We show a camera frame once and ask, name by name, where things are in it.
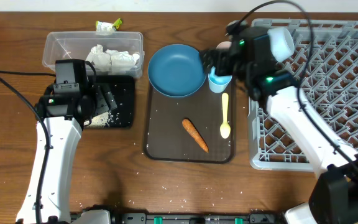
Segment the light blue bowl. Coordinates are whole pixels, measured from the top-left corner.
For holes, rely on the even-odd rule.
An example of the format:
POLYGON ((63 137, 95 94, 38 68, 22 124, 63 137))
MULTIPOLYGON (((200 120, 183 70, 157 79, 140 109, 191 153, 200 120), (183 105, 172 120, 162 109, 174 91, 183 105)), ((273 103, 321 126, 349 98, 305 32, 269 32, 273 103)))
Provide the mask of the light blue bowl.
POLYGON ((292 36, 285 27, 276 27, 267 31, 270 50, 277 62, 283 62, 294 54, 295 46, 292 36))

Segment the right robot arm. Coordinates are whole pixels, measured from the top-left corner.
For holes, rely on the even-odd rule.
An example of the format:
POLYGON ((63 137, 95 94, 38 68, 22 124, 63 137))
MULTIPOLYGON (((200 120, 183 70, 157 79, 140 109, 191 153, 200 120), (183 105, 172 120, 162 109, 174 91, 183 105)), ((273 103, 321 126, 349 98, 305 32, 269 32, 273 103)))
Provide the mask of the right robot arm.
POLYGON ((346 144, 312 107, 300 81, 277 63, 295 51, 284 27, 227 26, 231 44, 200 52, 203 70, 232 75, 289 133, 313 167, 317 183, 309 200, 284 213, 287 223, 358 222, 358 152, 346 144))

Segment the pile of white rice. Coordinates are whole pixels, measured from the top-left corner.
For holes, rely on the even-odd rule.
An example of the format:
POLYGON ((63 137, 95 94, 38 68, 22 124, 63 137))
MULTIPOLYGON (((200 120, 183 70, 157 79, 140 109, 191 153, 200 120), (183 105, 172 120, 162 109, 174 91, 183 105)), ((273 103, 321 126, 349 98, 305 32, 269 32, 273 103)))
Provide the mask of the pile of white rice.
POLYGON ((103 114, 99 114, 92 118, 90 121, 85 121, 84 126, 87 128, 111 128, 119 122, 119 117, 113 111, 108 111, 103 114))

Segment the white tissue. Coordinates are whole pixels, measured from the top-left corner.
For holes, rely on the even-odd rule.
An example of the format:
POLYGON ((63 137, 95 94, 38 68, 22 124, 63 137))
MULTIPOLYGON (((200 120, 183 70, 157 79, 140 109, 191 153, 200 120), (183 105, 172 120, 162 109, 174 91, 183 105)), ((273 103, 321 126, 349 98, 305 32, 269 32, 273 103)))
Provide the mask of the white tissue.
POLYGON ((128 51, 106 50, 106 53, 110 55, 111 65, 115 67, 134 66, 140 59, 139 54, 130 54, 128 51))
POLYGON ((97 67, 107 67, 111 64, 111 56, 103 51, 102 45, 97 45, 91 48, 86 61, 94 63, 97 67))

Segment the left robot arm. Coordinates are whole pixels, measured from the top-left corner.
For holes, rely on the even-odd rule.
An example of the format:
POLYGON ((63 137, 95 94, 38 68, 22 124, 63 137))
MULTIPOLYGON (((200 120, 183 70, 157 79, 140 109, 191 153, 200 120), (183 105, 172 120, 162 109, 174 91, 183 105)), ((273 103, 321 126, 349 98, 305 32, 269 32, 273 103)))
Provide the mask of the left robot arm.
POLYGON ((92 63, 57 60, 56 79, 35 105, 37 149, 17 223, 70 223, 73 161, 83 129, 116 108, 108 83, 88 76, 92 63))

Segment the green snack wrapper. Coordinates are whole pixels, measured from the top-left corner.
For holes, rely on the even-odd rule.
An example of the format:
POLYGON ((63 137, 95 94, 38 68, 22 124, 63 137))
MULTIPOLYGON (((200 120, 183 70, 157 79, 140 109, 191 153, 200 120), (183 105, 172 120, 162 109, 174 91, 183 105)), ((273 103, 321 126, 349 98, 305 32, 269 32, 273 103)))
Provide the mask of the green snack wrapper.
POLYGON ((95 23, 96 32, 115 32, 118 31, 121 24, 122 24, 121 18, 118 18, 113 23, 96 21, 95 23))

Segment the orange carrot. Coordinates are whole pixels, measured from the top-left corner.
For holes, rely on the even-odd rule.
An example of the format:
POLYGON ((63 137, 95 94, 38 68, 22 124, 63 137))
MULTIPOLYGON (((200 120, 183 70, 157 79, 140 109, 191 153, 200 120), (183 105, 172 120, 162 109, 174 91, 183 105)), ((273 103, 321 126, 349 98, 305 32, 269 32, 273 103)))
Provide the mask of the orange carrot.
POLYGON ((208 146, 204 141, 204 139, 201 137, 200 133, 195 128, 194 124, 187 118, 183 119, 181 123, 184 129, 196 141, 199 147, 202 148, 204 152, 208 153, 209 152, 208 146))

